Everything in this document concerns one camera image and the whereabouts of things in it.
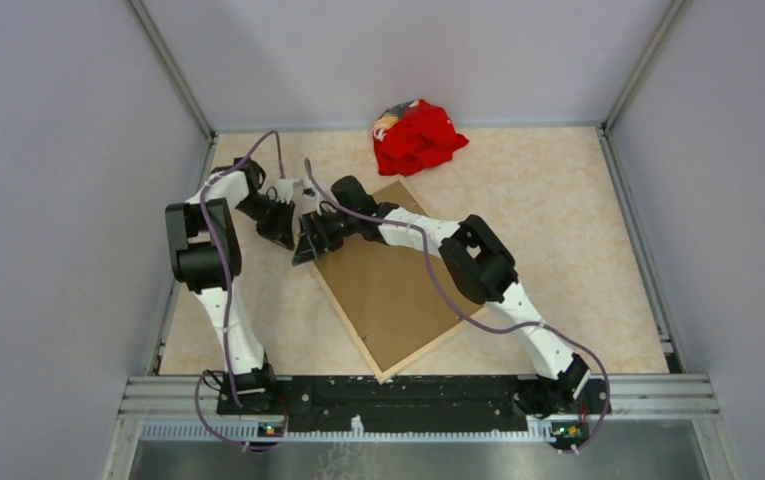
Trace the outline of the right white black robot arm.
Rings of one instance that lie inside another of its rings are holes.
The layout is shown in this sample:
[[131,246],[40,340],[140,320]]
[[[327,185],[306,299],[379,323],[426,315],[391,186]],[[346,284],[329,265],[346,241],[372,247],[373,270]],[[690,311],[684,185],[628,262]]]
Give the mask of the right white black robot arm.
[[431,265],[432,259],[438,258],[466,300],[510,320],[510,326],[501,331],[521,335],[552,409],[570,412],[584,400],[593,353],[547,324],[520,280],[513,255],[484,219],[469,215],[458,222],[440,220],[396,203],[378,202],[354,176],[339,179],[330,190],[324,190],[314,177],[309,177],[306,185],[317,200],[314,210],[299,219],[293,264],[319,260],[340,249],[353,235],[417,251],[443,301],[462,320],[496,333],[496,328],[466,314],[444,290]]

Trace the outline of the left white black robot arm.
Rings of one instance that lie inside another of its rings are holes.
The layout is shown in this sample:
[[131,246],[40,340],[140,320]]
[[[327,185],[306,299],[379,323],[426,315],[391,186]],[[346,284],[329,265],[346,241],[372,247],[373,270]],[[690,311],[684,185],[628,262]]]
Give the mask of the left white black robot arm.
[[214,170],[193,197],[164,210],[172,273],[204,307],[218,336],[226,395],[260,414],[275,407],[279,388],[242,298],[243,259],[232,213],[253,220],[260,237],[293,249],[292,184],[281,179],[263,192],[265,180],[257,162],[238,158]]

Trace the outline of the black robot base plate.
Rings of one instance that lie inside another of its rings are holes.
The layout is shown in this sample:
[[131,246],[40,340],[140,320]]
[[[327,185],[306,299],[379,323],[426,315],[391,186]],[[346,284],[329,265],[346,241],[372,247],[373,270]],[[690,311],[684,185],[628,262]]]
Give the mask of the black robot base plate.
[[567,415],[593,420],[611,408],[605,383],[588,381],[576,399],[534,375],[396,376],[386,383],[358,376],[294,376],[268,393],[244,394],[228,386],[218,395],[220,415],[274,415],[291,433],[344,432],[359,418],[370,433],[488,433],[525,431],[535,421]]

